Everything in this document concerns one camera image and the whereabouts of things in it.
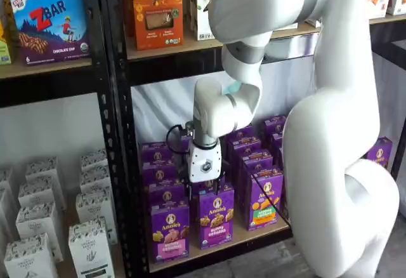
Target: orange snack box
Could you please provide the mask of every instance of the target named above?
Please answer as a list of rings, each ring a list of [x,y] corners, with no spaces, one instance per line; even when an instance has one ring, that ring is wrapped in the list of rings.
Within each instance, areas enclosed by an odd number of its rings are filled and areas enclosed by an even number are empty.
[[[133,0],[138,50],[182,44],[182,0]]]

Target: floor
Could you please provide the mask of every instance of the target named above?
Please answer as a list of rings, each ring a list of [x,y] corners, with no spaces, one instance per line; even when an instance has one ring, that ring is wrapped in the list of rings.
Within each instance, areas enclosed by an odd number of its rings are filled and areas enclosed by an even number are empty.
[[[404,278],[406,273],[406,219],[396,220],[376,278]],[[267,248],[195,270],[178,278],[314,278],[294,241]]]

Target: white package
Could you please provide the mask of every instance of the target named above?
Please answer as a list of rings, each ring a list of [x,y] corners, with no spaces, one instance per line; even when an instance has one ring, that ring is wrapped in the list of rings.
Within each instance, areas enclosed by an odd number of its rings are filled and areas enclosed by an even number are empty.
[[[112,188],[108,164],[99,162],[90,168],[85,168],[81,173],[81,192],[96,189]]]
[[[21,185],[18,201],[21,207],[55,202],[58,209],[60,209],[58,200],[55,199],[53,179],[51,176],[40,176]]]
[[[108,165],[106,149],[99,149],[81,156],[82,171],[99,163]]]
[[[79,221],[84,223],[96,218],[104,218],[109,243],[117,244],[117,228],[110,189],[98,189],[76,197],[76,211]]]
[[[9,243],[4,265],[10,278],[58,278],[46,234]]]
[[[21,239],[46,233],[55,262],[65,256],[65,237],[55,203],[23,207],[18,212],[16,226]]]
[[[55,199],[58,199],[57,206],[62,210],[66,209],[66,197],[63,186],[63,177],[60,171],[58,160],[56,157],[41,159],[40,161],[32,162],[27,165],[25,178],[31,181],[39,176],[52,176],[53,189],[55,190]]]
[[[78,278],[114,278],[103,219],[69,227],[69,248]]]

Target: white tea box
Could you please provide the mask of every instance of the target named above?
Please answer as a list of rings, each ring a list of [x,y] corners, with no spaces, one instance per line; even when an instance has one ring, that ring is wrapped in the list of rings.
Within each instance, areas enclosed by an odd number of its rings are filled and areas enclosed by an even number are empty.
[[[81,156],[82,170],[84,168],[90,168],[99,163],[108,165],[106,149],[99,149]]]
[[[21,239],[46,233],[55,262],[65,256],[65,237],[55,203],[23,207],[18,212],[16,226]]]
[[[99,162],[94,166],[85,168],[81,173],[81,192],[89,192],[96,189],[112,188],[108,164]]]
[[[18,189],[20,184],[13,168],[0,168],[0,188],[8,190],[18,206]]]
[[[31,181],[39,176],[52,177],[55,199],[58,199],[56,205],[61,207],[62,210],[65,210],[67,204],[65,189],[63,186],[63,177],[56,157],[41,159],[40,161],[32,162],[27,165],[27,169],[25,171],[25,178],[27,181]]]
[[[69,227],[69,248],[78,278],[115,277],[103,219]]]
[[[111,196],[108,188],[78,194],[76,211],[81,223],[103,217],[106,222],[109,243],[117,244],[117,229]]]
[[[15,219],[18,209],[8,190],[0,189],[0,225],[10,241],[19,239]]]
[[[58,278],[46,234],[9,243],[4,265],[10,278]]]
[[[21,185],[18,193],[18,201],[21,207],[34,206],[55,202],[58,209],[58,200],[55,199],[53,179],[51,176],[40,176]]]

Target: purple box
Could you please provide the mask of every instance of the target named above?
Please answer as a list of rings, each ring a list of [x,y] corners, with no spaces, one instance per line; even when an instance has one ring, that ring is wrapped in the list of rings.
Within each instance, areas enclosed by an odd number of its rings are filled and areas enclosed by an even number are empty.
[[[266,195],[279,209],[284,174],[279,168],[265,169],[254,173]],[[247,230],[255,230],[277,222],[277,213],[252,177],[247,179],[244,205],[244,222]]]
[[[178,179],[150,184],[148,194],[150,205],[179,202],[186,197],[185,186]]]
[[[172,159],[172,152],[166,142],[143,143],[141,147],[141,161],[154,162]]]
[[[389,157],[391,156],[392,141],[387,137],[378,138],[375,145],[364,155],[366,159],[377,162],[388,168]]]
[[[187,199],[151,207],[152,251],[156,262],[189,255],[189,205]]]
[[[174,180],[178,177],[176,166],[172,160],[144,162],[142,166],[142,178],[144,186],[159,183],[164,180]]]

